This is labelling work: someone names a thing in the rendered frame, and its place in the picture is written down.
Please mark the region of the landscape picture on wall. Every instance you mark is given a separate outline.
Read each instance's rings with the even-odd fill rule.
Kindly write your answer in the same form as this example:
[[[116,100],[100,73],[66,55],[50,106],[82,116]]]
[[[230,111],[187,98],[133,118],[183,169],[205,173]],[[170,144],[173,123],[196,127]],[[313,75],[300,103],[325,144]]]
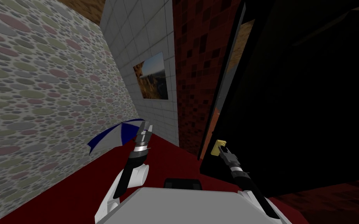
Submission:
[[[135,65],[133,69],[144,99],[168,100],[163,52]]]

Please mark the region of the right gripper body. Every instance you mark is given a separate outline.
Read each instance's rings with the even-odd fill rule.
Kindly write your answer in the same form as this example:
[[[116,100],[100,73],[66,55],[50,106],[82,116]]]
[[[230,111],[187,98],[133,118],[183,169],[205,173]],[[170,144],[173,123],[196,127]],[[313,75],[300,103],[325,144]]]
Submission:
[[[240,162],[238,161],[238,158],[234,154],[230,152],[223,152],[222,159],[230,169],[241,169]]]

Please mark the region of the black door leaf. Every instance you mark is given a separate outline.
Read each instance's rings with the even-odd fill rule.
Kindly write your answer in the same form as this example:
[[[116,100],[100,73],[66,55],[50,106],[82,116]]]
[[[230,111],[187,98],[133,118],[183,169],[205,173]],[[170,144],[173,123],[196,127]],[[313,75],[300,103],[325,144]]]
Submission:
[[[359,0],[272,0],[217,139],[267,197],[359,180]]]

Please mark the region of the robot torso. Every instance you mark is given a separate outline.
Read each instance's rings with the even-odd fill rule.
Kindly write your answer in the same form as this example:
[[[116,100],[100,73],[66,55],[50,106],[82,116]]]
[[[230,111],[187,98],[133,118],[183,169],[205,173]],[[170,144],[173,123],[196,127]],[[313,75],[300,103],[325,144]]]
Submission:
[[[268,217],[250,191],[222,192],[143,187],[146,175],[132,177],[137,187],[125,201],[114,199],[115,180],[104,197],[95,224],[292,224],[275,206]]]

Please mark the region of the blue and white umbrella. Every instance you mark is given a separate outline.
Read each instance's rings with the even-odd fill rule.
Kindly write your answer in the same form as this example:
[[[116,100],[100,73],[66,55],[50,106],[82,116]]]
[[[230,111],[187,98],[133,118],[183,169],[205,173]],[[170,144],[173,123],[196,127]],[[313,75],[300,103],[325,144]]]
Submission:
[[[132,119],[104,130],[88,143],[88,146],[90,146],[89,154],[125,145],[136,136],[143,122],[143,119]]]

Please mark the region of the yellow door handle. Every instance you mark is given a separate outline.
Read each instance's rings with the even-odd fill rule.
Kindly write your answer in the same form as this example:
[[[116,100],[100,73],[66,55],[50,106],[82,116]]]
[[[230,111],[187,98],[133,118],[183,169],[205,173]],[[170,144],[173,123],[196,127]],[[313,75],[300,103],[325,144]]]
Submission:
[[[221,146],[224,147],[225,145],[226,145],[226,141],[216,140],[210,154],[213,156],[219,156],[220,155],[220,147]]]

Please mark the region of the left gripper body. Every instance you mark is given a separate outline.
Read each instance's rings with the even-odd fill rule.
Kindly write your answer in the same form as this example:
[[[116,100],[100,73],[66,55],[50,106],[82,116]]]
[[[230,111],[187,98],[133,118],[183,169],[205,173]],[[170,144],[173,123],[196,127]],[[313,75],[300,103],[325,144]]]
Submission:
[[[136,144],[148,144],[151,138],[151,132],[148,130],[138,131],[136,135]]]

